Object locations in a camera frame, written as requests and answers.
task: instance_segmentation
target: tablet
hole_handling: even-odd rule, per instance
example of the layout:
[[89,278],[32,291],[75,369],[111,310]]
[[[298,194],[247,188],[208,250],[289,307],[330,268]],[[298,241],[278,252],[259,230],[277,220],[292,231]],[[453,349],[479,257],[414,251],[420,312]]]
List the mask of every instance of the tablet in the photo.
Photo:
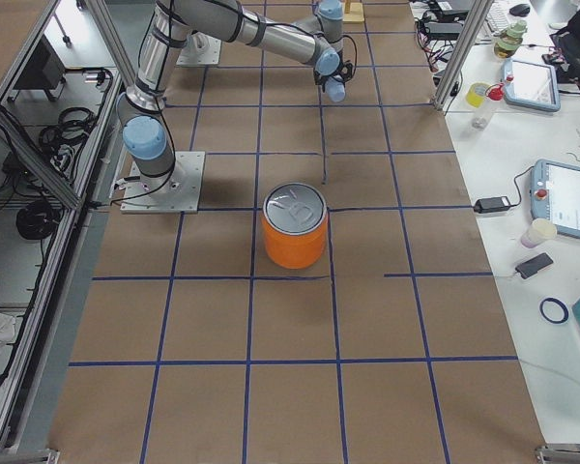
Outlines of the tablet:
[[503,88],[507,103],[540,111],[561,109],[554,67],[509,58],[503,64],[503,81],[508,75],[513,81]]
[[531,214],[580,238],[580,167],[540,159],[531,177]]

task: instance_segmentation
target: orange can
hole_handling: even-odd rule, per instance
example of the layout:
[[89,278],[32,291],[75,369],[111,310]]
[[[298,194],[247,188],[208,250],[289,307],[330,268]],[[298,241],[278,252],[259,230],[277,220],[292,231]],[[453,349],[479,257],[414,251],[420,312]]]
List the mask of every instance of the orange can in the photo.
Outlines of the orange can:
[[286,269],[303,269],[318,261],[327,244],[327,204],[307,184],[284,184],[264,200],[264,246]]

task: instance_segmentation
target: silver lid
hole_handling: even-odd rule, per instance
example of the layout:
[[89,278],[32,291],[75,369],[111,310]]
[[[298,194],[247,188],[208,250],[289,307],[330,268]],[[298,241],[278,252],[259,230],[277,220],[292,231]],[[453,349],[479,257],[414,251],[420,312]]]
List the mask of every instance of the silver lid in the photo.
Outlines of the silver lid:
[[264,216],[279,232],[301,235],[318,227],[327,205],[318,190],[306,184],[285,184],[264,200]]

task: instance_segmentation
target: plastic bottle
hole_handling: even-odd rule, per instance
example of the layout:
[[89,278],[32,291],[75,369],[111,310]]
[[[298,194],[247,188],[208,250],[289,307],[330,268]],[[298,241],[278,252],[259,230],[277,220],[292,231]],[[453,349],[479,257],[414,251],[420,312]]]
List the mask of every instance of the plastic bottle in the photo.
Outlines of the plastic bottle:
[[471,125],[475,129],[485,129],[491,121],[492,116],[494,116],[494,113],[499,107],[500,101],[505,96],[505,93],[503,92],[504,85],[504,83],[500,83],[487,89],[483,102],[473,114]]
[[510,58],[522,44],[522,36],[527,31],[526,21],[519,20],[504,29],[494,43],[494,54],[499,58]]

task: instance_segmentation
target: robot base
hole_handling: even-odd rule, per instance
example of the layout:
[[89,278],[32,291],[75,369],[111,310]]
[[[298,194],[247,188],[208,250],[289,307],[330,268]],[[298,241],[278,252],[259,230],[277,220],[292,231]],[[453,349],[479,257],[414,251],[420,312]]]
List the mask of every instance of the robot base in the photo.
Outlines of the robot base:
[[178,68],[195,68],[198,66],[216,66],[221,57],[221,41],[213,37],[207,37],[208,46],[203,49],[185,47],[178,57]]
[[[174,179],[179,185],[171,192],[161,197],[154,193],[141,198],[121,203],[121,212],[125,214],[155,214],[155,213],[197,213],[202,188],[204,172],[204,152],[176,152],[176,164],[181,172],[187,173],[184,179]],[[133,163],[130,176],[139,176],[139,169]],[[141,183],[127,185],[125,198],[146,193]]]

